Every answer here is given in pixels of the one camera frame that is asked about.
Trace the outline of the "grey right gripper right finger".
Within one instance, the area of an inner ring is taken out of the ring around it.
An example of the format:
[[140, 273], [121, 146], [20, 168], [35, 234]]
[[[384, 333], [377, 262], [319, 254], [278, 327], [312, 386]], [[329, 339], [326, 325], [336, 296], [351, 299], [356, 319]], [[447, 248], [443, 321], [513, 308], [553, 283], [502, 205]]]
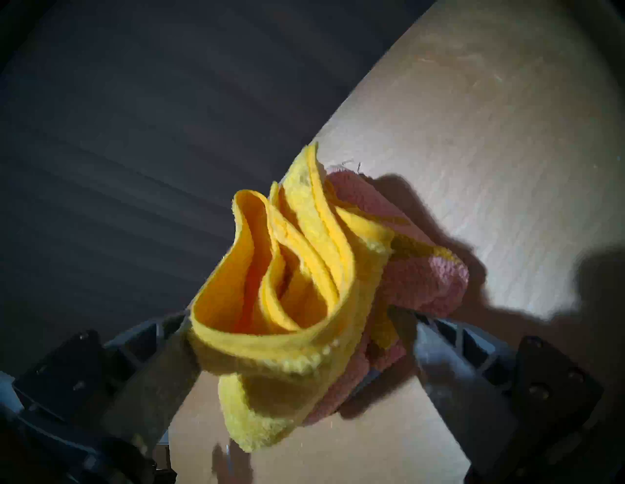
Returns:
[[552, 483], [603, 396], [551, 343], [517, 349], [478, 327], [402, 307], [388, 317], [422, 386], [470, 462], [464, 483]]

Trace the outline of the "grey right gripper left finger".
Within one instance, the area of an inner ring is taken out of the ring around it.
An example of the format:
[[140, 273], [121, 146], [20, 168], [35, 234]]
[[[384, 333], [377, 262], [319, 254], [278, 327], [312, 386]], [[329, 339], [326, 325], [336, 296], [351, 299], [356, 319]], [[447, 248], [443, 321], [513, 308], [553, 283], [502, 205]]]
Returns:
[[31, 483], [175, 483], [152, 454], [197, 381], [188, 311], [153, 318], [108, 342], [76, 333], [12, 381]]

